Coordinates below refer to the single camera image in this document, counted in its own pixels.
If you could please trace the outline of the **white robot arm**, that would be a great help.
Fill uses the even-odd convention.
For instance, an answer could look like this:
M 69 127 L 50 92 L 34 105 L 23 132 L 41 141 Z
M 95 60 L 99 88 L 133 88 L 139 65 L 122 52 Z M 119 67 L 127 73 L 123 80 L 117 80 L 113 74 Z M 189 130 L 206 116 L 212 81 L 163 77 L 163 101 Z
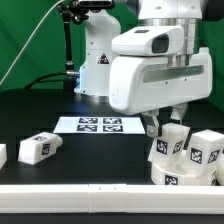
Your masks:
M 139 25 L 123 33 L 95 0 L 78 0 L 89 10 L 86 59 L 76 93 L 104 98 L 114 111 L 143 113 L 156 120 L 171 106 L 181 120 L 187 103 L 212 90 L 212 59 L 199 45 L 208 0 L 126 0 Z

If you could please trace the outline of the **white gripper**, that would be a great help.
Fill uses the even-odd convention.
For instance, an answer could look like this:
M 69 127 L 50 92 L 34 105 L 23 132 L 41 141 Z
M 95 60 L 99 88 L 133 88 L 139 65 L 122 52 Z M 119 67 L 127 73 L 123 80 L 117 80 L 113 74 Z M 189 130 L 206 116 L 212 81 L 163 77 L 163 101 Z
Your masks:
M 159 111 L 172 106 L 171 118 L 182 121 L 186 102 L 206 98 L 212 90 L 212 60 L 202 47 L 187 65 L 168 64 L 184 48 L 180 26 L 138 26 L 112 40 L 117 54 L 110 69 L 109 104 L 114 111 L 142 113 L 147 135 L 159 136 Z

